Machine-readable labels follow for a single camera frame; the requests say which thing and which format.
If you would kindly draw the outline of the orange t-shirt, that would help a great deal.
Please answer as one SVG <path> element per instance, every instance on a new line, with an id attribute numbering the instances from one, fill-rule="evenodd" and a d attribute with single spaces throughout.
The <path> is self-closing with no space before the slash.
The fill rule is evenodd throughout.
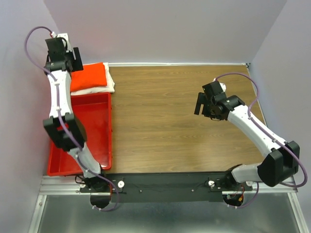
<path id="1" fill-rule="evenodd" d="M 83 65 L 83 70 L 71 73 L 71 92 L 102 86 L 107 86 L 103 63 Z"/>

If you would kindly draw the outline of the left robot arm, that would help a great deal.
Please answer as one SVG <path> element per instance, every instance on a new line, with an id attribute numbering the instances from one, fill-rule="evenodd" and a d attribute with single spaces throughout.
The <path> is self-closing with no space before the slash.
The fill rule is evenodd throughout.
<path id="1" fill-rule="evenodd" d="M 43 70 L 50 83 L 51 109 L 43 121 L 44 129 L 56 147 L 70 155 L 82 170 L 78 184 L 89 191 L 107 191 L 110 185 L 87 146 L 86 130 L 71 105 L 71 73 L 83 70 L 79 50 L 70 48 L 68 40 L 57 35 L 46 39 L 46 44 L 48 55 Z"/>

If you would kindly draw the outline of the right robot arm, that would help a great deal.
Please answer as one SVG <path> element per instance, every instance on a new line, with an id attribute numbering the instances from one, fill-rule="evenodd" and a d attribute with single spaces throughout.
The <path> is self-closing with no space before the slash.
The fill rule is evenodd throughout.
<path id="1" fill-rule="evenodd" d="M 298 172 L 300 147 L 274 134 L 236 95 L 226 96 L 223 83 L 213 81 L 202 87 L 194 113 L 213 120 L 227 120 L 240 129 L 264 157 L 258 164 L 237 165 L 225 172 L 221 179 L 231 188 L 244 182 L 263 182 L 274 187 Z"/>

